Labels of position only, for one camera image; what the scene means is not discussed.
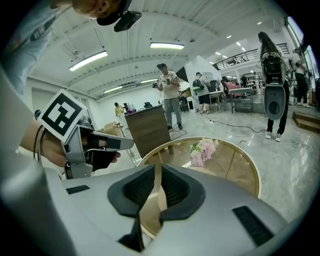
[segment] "black shorts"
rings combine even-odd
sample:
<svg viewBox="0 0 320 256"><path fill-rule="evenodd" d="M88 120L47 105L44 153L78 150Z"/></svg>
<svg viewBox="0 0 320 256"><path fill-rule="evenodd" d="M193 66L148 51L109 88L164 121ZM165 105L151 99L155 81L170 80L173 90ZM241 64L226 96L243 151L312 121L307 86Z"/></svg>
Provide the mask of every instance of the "black shorts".
<svg viewBox="0 0 320 256"><path fill-rule="evenodd" d="M210 94L199 96L199 104L210 104Z"/></svg>

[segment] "long black hair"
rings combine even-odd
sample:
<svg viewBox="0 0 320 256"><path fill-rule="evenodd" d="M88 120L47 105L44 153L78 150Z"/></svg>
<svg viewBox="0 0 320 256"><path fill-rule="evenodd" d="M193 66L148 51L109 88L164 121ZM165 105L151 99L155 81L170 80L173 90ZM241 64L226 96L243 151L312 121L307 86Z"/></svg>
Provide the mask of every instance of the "long black hair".
<svg viewBox="0 0 320 256"><path fill-rule="evenodd" d="M262 42L260 59L262 59L262 56L265 53L278 53L280 55L276 45L271 41L270 37L265 32L260 32L258 37Z"/></svg>

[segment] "sneaker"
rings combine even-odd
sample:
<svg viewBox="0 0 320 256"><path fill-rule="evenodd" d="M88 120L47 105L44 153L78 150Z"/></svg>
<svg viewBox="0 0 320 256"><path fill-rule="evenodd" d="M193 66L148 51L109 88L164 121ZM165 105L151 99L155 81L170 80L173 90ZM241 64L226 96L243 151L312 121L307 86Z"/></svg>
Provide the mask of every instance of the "sneaker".
<svg viewBox="0 0 320 256"><path fill-rule="evenodd" d="M279 133L276 134L275 141L276 142L280 142L281 141L281 134L279 134Z"/></svg>
<svg viewBox="0 0 320 256"><path fill-rule="evenodd" d="M268 139L268 140L271 139L271 131L267 131L267 132L265 133L265 138Z"/></svg>

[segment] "fluorescent light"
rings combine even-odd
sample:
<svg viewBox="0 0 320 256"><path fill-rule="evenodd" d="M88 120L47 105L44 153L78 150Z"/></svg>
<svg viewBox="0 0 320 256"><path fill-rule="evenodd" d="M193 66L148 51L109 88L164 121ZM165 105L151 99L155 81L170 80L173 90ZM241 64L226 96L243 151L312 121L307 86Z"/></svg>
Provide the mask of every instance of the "fluorescent light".
<svg viewBox="0 0 320 256"><path fill-rule="evenodd" d="M110 89L110 90L106 90L103 93L104 94L108 94L108 93L111 93L111 92L114 92L114 91L117 91L117 90L120 90L120 89L122 89L122 86L119 86L119 87L116 87L116 88L113 88L113 89Z"/></svg>
<svg viewBox="0 0 320 256"><path fill-rule="evenodd" d="M156 79L141 81L141 84L151 83L151 82L155 82L155 81L158 81L158 79L156 78Z"/></svg>
<svg viewBox="0 0 320 256"><path fill-rule="evenodd" d="M152 42L150 48L169 48L181 50L185 46L183 44L169 43L169 42Z"/></svg>
<svg viewBox="0 0 320 256"><path fill-rule="evenodd" d="M96 54L94 54L90 57L84 58L83 60L79 61L78 63L72 65L71 67L69 67L69 70L71 72L73 72L73 71L83 67L84 65L89 64L90 62L94 62L94 61L101 59L103 57L106 57L106 56L108 56L108 54L105 50L102 52L96 53Z"/></svg>

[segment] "railing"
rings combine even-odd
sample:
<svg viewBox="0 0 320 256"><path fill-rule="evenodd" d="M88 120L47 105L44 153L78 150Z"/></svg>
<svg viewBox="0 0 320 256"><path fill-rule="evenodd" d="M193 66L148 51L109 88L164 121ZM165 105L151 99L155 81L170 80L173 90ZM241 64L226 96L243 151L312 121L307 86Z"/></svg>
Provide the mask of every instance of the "railing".
<svg viewBox="0 0 320 256"><path fill-rule="evenodd" d="M277 46L282 50L283 54L289 54L287 43L279 43L277 44ZM254 49L226 58L225 60L213 64L213 66L217 70L222 70L240 63L245 63L247 61L256 60L259 58L260 56L258 56L258 49Z"/></svg>

